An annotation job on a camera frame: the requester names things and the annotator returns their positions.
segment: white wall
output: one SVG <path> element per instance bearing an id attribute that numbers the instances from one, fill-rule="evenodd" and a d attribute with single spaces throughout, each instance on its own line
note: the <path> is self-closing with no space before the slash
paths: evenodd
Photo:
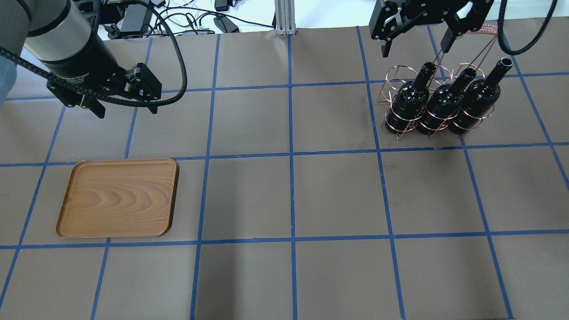
<path id="1" fill-rule="evenodd" d="M 296 26 L 331 28 L 367 26 L 376 0 L 295 0 Z M 509 0 L 506 19 L 545 17 L 550 0 Z M 498 18 L 500 0 L 495 0 L 489 20 Z M 569 0 L 559 0 L 554 15 L 569 15 Z"/>

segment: power adapter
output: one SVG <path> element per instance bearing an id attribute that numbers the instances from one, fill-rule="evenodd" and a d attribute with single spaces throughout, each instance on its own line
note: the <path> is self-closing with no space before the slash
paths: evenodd
<path id="1" fill-rule="evenodd" d="M 213 22 L 223 33 L 230 34 L 239 32 L 239 28 L 235 25 L 235 23 L 233 23 L 231 20 L 229 20 L 228 17 L 224 15 L 216 16 L 213 19 Z"/>
<path id="2" fill-rule="evenodd" d="M 215 0 L 215 10 L 218 12 L 229 11 L 229 6 L 232 4 L 232 0 Z"/>

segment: bottle neck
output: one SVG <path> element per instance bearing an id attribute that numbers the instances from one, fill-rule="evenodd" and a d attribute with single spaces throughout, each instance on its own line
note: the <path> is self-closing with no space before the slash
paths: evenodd
<path id="1" fill-rule="evenodd" d="M 500 61 L 498 61 L 494 69 L 492 69 L 488 77 L 486 77 L 486 79 L 484 80 L 484 84 L 491 88 L 497 87 L 498 83 L 502 81 L 502 78 L 504 78 L 506 73 L 510 71 L 511 68 L 512 68 L 512 61 L 510 59 L 508 58 L 500 59 Z"/>
<path id="2" fill-rule="evenodd" d="M 458 94 L 459 92 L 463 91 L 464 88 L 476 77 L 476 71 L 474 69 L 467 68 L 465 69 L 458 78 L 456 78 L 455 82 L 451 84 L 449 87 L 449 91 L 454 94 Z"/>
<path id="3" fill-rule="evenodd" d="M 417 90 L 425 88 L 429 80 L 431 80 L 431 77 L 433 76 L 435 71 L 436 71 L 435 64 L 430 62 L 425 63 L 421 67 L 421 70 L 419 71 L 417 77 L 413 81 L 413 88 Z"/>

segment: metal frame post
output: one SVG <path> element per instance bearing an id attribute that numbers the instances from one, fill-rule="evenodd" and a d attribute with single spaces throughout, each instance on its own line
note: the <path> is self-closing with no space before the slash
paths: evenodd
<path id="1" fill-rule="evenodd" d="M 277 34 L 296 34 L 294 0 L 275 0 L 275 21 L 277 23 Z"/>

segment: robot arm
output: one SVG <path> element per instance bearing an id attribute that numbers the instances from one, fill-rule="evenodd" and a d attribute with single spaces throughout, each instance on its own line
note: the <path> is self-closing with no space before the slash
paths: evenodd
<path id="1" fill-rule="evenodd" d="M 162 84 L 154 74 L 144 63 L 130 70 L 120 67 L 98 37 L 97 26 L 85 20 L 72 0 L 0 0 L 0 7 L 0 21 L 11 26 L 11 32 L 0 33 L 0 47 L 16 55 L 26 47 L 54 75 L 105 96 L 160 99 Z M 0 59 L 7 74 L 13 74 L 15 66 Z M 11 79 L 6 82 L 5 87 L 13 85 Z M 90 96 L 53 81 L 47 88 L 67 106 L 79 105 L 99 118 L 105 116 L 105 107 Z M 156 113 L 158 106 L 149 109 Z"/>

